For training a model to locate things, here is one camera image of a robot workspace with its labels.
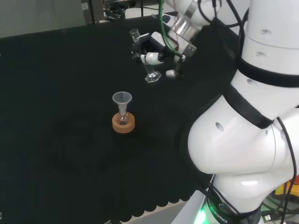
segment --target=white wall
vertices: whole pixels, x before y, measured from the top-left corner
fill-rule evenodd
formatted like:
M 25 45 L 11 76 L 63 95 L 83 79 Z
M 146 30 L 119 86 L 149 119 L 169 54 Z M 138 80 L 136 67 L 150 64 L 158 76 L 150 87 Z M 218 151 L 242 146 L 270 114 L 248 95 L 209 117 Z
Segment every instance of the white wall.
M 249 8 L 250 0 L 232 0 L 236 10 L 238 11 L 241 19 L 243 18 L 246 10 Z M 226 0 L 222 0 L 222 9 L 218 14 L 218 18 L 226 25 L 237 23 L 235 16 L 228 6 Z M 231 28 L 236 34 L 239 34 L 239 27 Z
M 1 0 L 0 38 L 85 25 L 80 0 Z

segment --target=machine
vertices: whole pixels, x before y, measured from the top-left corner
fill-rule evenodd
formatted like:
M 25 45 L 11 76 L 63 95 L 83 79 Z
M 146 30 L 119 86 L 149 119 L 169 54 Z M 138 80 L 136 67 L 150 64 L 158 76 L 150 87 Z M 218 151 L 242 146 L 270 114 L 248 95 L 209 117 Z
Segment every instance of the machine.
M 166 3 L 178 11 L 167 35 L 171 46 L 159 33 L 146 34 L 141 37 L 158 51 L 132 51 L 147 66 L 163 62 L 166 45 L 175 49 L 176 63 L 188 60 L 196 50 L 192 38 L 221 9 L 219 0 Z M 140 50 L 140 37 L 133 40 Z M 241 44 L 230 86 L 188 138 L 191 160 L 201 172 L 215 174 L 212 185 L 222 197 L 223 203 L 207 199 L 202 208 L 211 224 L 264 223 L 263 200 L 299 172 L 299 1 L 251 0 Z M 161 74 L 151 69 L 147 81 L 157 81 Z

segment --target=yellow object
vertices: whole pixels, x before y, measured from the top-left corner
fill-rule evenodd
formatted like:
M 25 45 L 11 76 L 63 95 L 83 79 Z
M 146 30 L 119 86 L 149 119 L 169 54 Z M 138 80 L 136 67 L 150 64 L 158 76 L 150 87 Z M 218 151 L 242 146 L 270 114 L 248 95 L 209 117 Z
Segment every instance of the yellow object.
M 288 181 L 286 192 L 288 192 L 290 184 L 291 184 L 291 182 Z M 275 195 L 282 196 L 283 194 L 284 194 L 284 184 L 275 190 Z M 299 197 L 299 185 L 298 184 L 293 185 L 292 190 L 291 190 L 291 195 Z

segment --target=black table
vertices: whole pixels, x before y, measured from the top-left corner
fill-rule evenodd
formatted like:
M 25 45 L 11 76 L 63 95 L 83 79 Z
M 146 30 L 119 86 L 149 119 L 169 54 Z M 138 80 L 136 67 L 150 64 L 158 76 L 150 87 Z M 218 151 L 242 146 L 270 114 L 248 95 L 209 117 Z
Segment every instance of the black table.
M 181 160 L 177 133 L 230 83 L 236 39 L 204 28 L 184 79 L 148 84 L 128 32 L 158 25 L 144 17 L 0 40 L 3 223 L 128 221 L 190 198 L 200 180 Z M 132 134 L 112 129 L 117 91 L 133 95 Z

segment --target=black band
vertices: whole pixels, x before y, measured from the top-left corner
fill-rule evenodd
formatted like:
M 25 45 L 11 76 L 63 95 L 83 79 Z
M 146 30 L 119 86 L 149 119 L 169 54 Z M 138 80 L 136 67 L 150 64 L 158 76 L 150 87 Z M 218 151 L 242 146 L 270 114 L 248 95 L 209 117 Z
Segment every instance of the black band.
M 261 206 L 252 212 L 242 213 L 239 215 L 233 214 L 232 216 L 221 211 L 212 201 L 207 199 L 207 205 L 214 218 L 220 224 L 258 224 L 261 218 Z
M 237 69 L 243 75 L 253 80 L 256 80 L 260 83 L 273 85 L 273 86 L 288 87 L 288 88 L 299 87 L 299 74 L 286 75 L 286 74 L 275 73 L 272 71 L 267 71 L 247 63 L 242 58 L 238 58 L 236 63 L 237 63 Z
M 229 217 L 227 214 L 222 212 L 220 209 L 217 208 L 217 206 L 207 199 L 207 205 L 209 206 L 210 212 L 214 216 L 214 218 L 220 223 L 220 224 L 235 224 L 236 221 L 233 220 L 231 217 Z
M 272 124 L 272 120 L 263 116 L 232 85 L 229 85 L 223 96 L 228 104 L 251 124 L 261 129 Z

